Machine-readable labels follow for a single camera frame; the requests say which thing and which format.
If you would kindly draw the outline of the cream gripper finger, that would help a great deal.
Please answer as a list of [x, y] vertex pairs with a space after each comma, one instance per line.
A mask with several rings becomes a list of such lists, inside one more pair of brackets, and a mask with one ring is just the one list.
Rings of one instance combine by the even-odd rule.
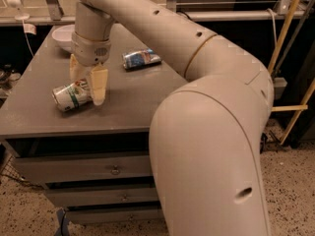
[[70, 81], [75, 82], [80, 79], [83, 79], [90, 68], [88, 66], [82, 65], [74, 54], [70, 56]]
[[94, 105], [102, 105], [105, 100], [108, 70], [103, 65], [98, 64], [88, 72], [87, 79]]

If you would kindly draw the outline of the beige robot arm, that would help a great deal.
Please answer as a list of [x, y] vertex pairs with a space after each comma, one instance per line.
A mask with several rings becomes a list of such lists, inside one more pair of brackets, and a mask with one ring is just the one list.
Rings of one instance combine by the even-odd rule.
[[186, 79], [158, 107], [150, 160], [170, 236], [271, 236], [260, 141], [274, 88], [228, 39], [150, 0], [80, 0], [137, 36]]

